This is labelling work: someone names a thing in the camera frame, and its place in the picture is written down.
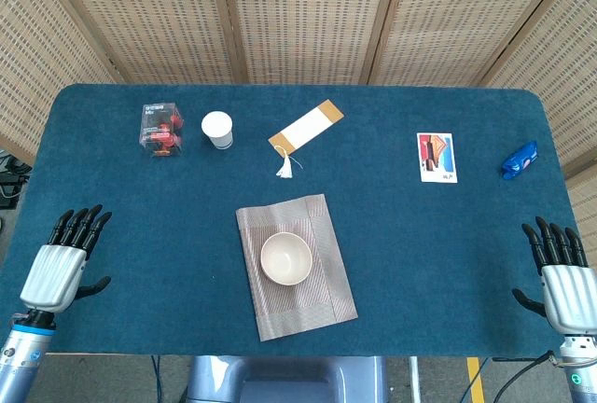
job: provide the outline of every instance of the white cup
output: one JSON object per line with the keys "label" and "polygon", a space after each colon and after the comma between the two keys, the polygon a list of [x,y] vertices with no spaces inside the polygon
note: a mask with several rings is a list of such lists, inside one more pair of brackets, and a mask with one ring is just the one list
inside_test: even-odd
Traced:
{"label": "white cup", "polygon": [[201,130],[217,149],[232,146],[232,118],[222,111],[212,111],[201,121]]}

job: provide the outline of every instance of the metal stand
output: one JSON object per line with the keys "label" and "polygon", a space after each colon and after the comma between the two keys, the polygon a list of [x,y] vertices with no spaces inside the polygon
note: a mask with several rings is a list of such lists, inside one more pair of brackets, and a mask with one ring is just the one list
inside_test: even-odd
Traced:
{"label": "metal stand", "polygon": [[412,403],[421,403],[421,387],[419,385],[419,361],[416,356],[409,356],[410,394]]}

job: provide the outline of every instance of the clear plastic box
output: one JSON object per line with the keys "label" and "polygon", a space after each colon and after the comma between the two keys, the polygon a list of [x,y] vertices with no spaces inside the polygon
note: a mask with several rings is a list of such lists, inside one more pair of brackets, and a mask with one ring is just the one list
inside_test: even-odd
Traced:
{"label": "clear plastic box", "polygon": [[153,156],[179,155],[183,121],[174,103],[144,104],[139,143]]}

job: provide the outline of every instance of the blue snack bag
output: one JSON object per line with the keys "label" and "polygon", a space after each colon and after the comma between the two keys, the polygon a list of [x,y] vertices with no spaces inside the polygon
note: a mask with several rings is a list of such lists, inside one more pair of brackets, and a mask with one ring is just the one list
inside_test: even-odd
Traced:
{"label": "blue snack bag", "polygon": [[526,167],[537,159],[537,142],[529,142],[514,154],[510,155],[502,164],[502,177],[512,179],[522,173]]}

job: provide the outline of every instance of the white tassel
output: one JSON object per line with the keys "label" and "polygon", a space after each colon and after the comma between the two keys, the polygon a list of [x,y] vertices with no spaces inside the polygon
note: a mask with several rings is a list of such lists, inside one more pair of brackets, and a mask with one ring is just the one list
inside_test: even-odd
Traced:
{"label": "white tassel", "polygon": [[286,153],[286,150],[283,149],[281,146],[276,145],[274,148],[280,148],[284,151],[284,164],[282,165],[282,168],[278,170],[276,176],[282,177],[283,179],[292,179],[292,164],[290,163],[290,160],[292,159],[294,162],[296,162],[301,170],[302,165],[300,165],[300,163],[294,158],[289,157],[288,153]]}
{"label": "white tassel", "polygon": [[278,170],[276,176],[280,176],[283,179],[291,179],[292,178],[292,165],[290,163],[290,158],[287,154],[284,155],[284,164],[282,168]]}

